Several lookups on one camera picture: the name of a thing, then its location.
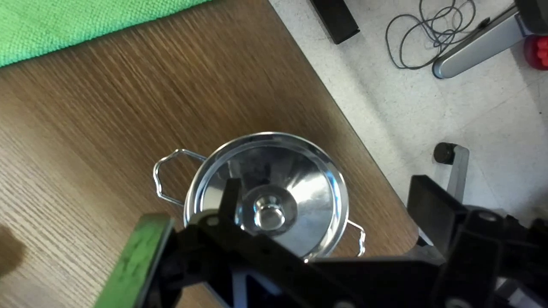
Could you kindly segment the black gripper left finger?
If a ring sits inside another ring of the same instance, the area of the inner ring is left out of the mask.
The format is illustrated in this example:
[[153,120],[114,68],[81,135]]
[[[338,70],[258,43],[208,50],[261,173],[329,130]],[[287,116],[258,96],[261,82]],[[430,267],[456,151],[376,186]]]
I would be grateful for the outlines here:
[[220,224],[222,226],[234,226],[235,224],[235,212],[240,200],[240,190],[242,190],[242,180],[240,178],[230,178],[227,181],[222,205],[218,210]]

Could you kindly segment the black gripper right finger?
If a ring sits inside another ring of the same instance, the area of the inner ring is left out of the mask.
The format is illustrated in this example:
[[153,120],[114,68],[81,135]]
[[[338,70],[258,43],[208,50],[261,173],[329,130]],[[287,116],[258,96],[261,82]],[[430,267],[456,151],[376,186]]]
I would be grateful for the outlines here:
[[439,251],[465,246],[470,210],[427,174],[412,178],[408,212]]

